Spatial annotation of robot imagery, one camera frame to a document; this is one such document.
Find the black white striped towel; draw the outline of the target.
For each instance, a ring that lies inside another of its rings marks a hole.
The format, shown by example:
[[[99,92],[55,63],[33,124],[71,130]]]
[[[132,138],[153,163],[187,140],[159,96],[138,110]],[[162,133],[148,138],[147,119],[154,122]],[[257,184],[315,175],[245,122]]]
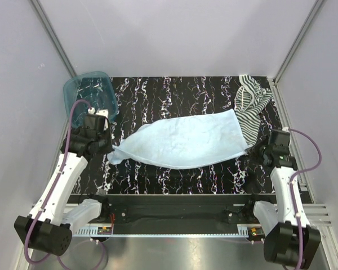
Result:
[[[257,143],[260,114],[272,99],[272,92],[249,75],[240,75],[239,82],[241,86],[234,98],[234,111],[248,146],[253,146]]]

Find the light blue towel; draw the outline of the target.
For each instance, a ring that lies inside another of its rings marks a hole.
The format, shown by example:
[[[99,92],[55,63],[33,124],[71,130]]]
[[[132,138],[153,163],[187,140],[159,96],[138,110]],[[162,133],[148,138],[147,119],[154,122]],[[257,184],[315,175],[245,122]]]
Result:
[[[248,144],[234,110],[157,120],[121,140],[107,155],[169,169],[205,167],[242,156]]]

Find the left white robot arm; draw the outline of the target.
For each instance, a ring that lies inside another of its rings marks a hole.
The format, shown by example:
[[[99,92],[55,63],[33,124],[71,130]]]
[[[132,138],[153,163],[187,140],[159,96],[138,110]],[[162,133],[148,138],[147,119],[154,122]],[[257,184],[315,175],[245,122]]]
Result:
[[[56,169],[38,202],[26,216],[18,216],[14,229],[26,249],[63,255],[75,234],[90,221],[106,222],[110,217],[109,200],[90,195],[74,209],[65,212],[72,189],[90,160],[112,150],[108,128],[72,129],[63,142]]]

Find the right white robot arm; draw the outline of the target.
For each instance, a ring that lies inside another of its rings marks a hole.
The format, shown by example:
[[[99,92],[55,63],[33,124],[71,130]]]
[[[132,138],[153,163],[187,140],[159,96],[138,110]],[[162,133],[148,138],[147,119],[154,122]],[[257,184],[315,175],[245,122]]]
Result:
[[[264,258],[284,269],[308,269],[321,242],[320,232],[310,225],[301,201],[296,159],[288,144],[259,142],[249,151],[268,167],[276,203],[256,201],[244,209],[251,223],[260,222],[264,231]]]

